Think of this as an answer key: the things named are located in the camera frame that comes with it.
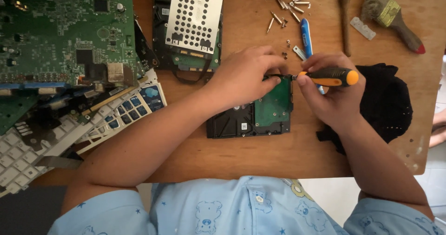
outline shirt button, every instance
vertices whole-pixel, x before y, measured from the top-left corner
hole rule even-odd
[[[256,200],[259,203],[263,203],[263,198],[261,196],[256,196]]]

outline wooden table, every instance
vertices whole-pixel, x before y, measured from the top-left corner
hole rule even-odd
[[[305,0],[311,8],[304,17],[310,22],[314,52],[342,50],[338,0]],[[399,67],[397,76],[409,87],[413,120],[407,132],[390,143],[392,149],[416,175],[426,166],[435,99],[446,44],[446,0],[396,0],[402,7],[406,24],[426,47],[426,54],[411,53],[396,34],[378,26],[366,24],[376,32],[369,41],[350,27],[352,61],[357,65],[385,62]],[[147,39],[152,38],[153,0],[133,0],[134,10]],[[360,15],[363,0],[351,0],[349,18]],[[288,53],[290,72],[300,71],[300,60],[288,49],[302,48],[298,24],[289,11],[280,10],[275,0],[224,0],[223,54],[256,45],[271,44],[278,52]],[[266,30],[270,11],[285,17],[288,26],[277,23]],[[169,104],[178,101],[203,84],[183,85],[170,71],[157,71]],[[351,176],[346,157],[338,154],[331,142],[319,142],[315,132],[323,124],[309,110],[297,84],[294,85],[294,111],[291,114],[291,133],[211,140],[206,138],[202,125],[183,142],[147,182],[180,182],[197,178],[237,179],[243,175],[287,178],[320,178]],[[36,181],[39,185],[63,185],[73,171],[52,170]]]

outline light blue shirt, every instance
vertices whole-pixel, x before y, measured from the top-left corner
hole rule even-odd
[[[152,208],[117,190],[58,218],[49,235],[444,235],[426,215],[365,198],[339,226],[295,179],[243,176],[154,184]]]

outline blue pen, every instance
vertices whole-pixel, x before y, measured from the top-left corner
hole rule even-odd
[[[311,36],[309,34],[309,23],[308,20],[305,18],[301,21],[301,31],[302,41],[304,42],[305,56],[308,59],[310,56],[313,55],[313,46],[311,45]],[[325,91],[322,89],[321,85],[316,84],[316,87],[322,95],[325,94]]]

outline perforated metal plate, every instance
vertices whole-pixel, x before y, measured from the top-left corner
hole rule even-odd
[[[213,54],[223,0],[172,0],[165,44]]]

